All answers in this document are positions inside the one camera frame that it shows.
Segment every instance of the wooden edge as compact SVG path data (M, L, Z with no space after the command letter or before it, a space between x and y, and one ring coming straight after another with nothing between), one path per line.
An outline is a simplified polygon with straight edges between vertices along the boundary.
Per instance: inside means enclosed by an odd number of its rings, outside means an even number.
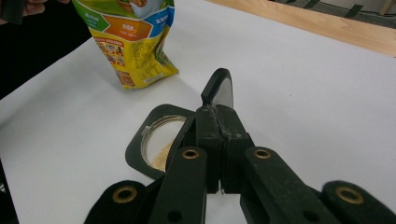
M396 30L267 0L206 0L396 57Z

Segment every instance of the white table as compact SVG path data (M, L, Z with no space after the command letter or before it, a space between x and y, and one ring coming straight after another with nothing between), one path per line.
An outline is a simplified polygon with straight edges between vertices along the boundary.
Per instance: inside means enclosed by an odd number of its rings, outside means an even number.
M394 59L205 1L176 1L165 52L176 76L125 91L90 39L0 101L0 156L21 224L83 223L110 185L150 179L128 146L149 111L195 110L228 68L257 146L309 186L342 179L396 211ZM237 195L209 195L206 223L246 223Z

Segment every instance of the colorful plastic packaging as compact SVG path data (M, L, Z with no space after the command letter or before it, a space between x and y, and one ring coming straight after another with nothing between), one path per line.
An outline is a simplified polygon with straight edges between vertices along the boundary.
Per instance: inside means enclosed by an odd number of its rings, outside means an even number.
M163 53L173 0L73 0L125 89L145 88L178 71Z

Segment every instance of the snack bag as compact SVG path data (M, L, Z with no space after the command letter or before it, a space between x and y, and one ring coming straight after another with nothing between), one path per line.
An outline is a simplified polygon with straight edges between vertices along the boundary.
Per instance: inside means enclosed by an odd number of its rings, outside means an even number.
M125 89L145 88L178 71L163 53L173 0L73 0Z

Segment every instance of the food package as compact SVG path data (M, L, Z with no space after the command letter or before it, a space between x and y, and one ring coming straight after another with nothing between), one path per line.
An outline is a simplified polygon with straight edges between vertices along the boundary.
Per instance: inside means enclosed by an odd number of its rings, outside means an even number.
M173 0L73 0L125 89L145 88L178 71L163 53Z

